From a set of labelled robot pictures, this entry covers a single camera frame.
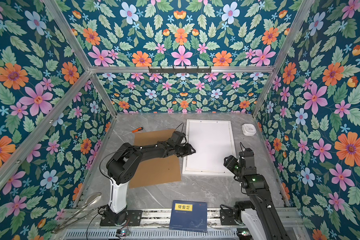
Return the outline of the brown frame backing board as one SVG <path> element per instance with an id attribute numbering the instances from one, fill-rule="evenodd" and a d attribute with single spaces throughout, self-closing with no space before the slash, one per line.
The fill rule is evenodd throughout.
<path id="1" fill-rule="evenodd" d="M 153 145 L 167 141 L 175 130 L 161 130 L 135 134 L 135 146 Z M 180 160 L 176 156 L 155 158 L 139 164 L 134 177 L 129 182 L 129 188 L 135 189 L 153 185 L 179 182 L 182 180 Z"/>

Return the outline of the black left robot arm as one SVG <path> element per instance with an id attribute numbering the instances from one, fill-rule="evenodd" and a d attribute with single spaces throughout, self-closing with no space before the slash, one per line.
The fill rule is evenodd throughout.
<path id="1" fill-rule="evenodd" d="M 179 131 L 174 131 L 168 140 L 153 145 L 133 146 L 124 143 L 106 164 L 111 182 L 108 203 L 111 213 L 117 215 L 127 209 L 128 184 L 141 162 L 170 156 L 183 158 L 194 153 L 196 150 L 187 142 L 186 135 Z"/>

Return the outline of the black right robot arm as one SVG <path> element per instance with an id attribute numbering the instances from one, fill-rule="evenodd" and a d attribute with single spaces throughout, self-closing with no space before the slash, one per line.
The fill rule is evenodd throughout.
<path id="1" fill-rule="evenodd" d="M 248 201 L 236 202 L 233 214 L 236 222 L 241 222 L 249 230 L 244 237 L 254 240 L 289 240 L 288 235 L 272 200 L 265 177 L 257 173 L 254 152 L 246 148 L 236 158 L 224 158 L 224 167 L 240 183 L 242 194 Z"/>

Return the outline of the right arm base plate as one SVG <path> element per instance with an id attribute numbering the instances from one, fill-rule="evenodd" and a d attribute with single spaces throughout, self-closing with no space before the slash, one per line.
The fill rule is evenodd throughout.
<path id="1" fill-rule="evenodd" d="M 243 225 L 243 222 L 237 220 L 234 211 L 225 207 L 220 208 L 220 222 L 222 226 Z"/>

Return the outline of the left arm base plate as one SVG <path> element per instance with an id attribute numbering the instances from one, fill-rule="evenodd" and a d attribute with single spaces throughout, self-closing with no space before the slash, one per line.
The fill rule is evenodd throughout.
<path id="1" fill-rule="evenodd" d="M 116 214 L 111 210 L 106 210 L 101 214 L 101 227 L 123 227 L 123 226 L 140 226 L 143 211 L 142 210 L 122 210 Z"/>

